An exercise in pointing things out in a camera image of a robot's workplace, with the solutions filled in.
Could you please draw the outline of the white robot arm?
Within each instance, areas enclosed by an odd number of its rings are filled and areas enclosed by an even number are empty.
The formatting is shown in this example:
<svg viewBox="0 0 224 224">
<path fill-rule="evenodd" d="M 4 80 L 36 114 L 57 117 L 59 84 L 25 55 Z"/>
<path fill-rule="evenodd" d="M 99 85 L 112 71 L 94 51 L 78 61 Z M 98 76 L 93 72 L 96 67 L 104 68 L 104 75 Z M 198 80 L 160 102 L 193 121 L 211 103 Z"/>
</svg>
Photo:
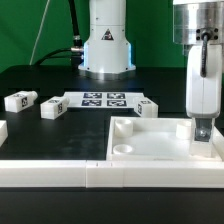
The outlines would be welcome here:
<svg viewBox="0 0 224 224">
<path fill-rule="evenodd" d="M 126 0 L 90 0 L 90 36 L 79 69 L 96 79 L 131 71 L 125 37 Z M 173 0 L 173 41 L 188 56 L 186 112 L 193 139 L 208 142 L 221 110 L 224 53 L 224 0 Z"/>
</svg>

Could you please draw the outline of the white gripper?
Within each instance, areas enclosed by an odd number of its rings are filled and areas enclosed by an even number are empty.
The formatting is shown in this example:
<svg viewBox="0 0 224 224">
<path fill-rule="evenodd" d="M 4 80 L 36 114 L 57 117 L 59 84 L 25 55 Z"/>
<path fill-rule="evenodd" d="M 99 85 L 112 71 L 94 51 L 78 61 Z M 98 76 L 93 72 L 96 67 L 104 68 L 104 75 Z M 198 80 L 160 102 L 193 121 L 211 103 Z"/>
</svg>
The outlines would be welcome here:
<svg viewBox="0 0 224 224">
<path fill-rule="evenodd" d="M 187 64 L 186 112 L 195 119 L 194 140 L 209 142 L 212 120 L 221 108 L 222 46 L 207 47 L 206 76 L 201 76 L 202 47 L 190 49 Z"/>
</svg>

